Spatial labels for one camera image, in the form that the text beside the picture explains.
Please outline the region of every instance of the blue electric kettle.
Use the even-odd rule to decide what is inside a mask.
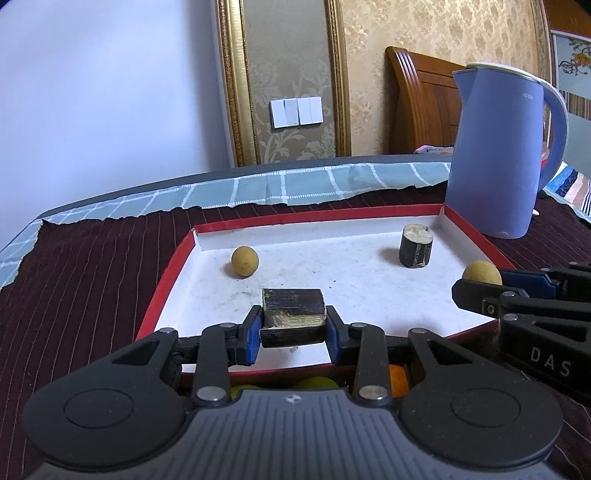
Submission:
[[[471,63],[453,77],[462,115],[446,204],[485,235],[522,237],[536,194],[562,161],[568,136],[564,99],[545,80],[495,63]],[[544,103],[553,137],[542,166]]]

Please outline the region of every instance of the wooden headboard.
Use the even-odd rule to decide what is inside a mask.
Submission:
[[[452,146],[462,111],[452,72],[464,67],[404,48],[388,47],[386,54],[396,76],[390,153]]]

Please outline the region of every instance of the kettle handle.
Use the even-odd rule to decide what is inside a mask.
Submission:
[[[569,137],[569,115],[564,98],[556,88],[544,79],[539,79],[539,82],[544,88],[544,101],[550,107],[550,112],[552,113],[551,127],[553,131],[550,154],[540,171],[538,191],[548,185],[548,182],[552,180],[560,168],[566,142]]]

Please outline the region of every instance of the dark wooden block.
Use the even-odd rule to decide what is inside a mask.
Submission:
[[[411,223],[402,230],[398,258],[407,268],[421,268],[429,263],[433,233],[428,226]]]
[[[264,288],[261,345],[265,348],[324,341],[326,306],[319,288]]]

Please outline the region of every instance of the kettle lid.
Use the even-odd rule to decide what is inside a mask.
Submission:
[[[493,70],[500,70],[505,73],[511,73],[513,75],[518,75],[522,78],[527,80],[531,80],[532,82],[542,83],[541,79],[532,75],[525,70],[521,70],[515,67],[511,67],[510,65],[503,65],[500,63],[491,63],[488,61],[475,61],[473,63],[469,63],[466,65],[467,69],[493,69]]]

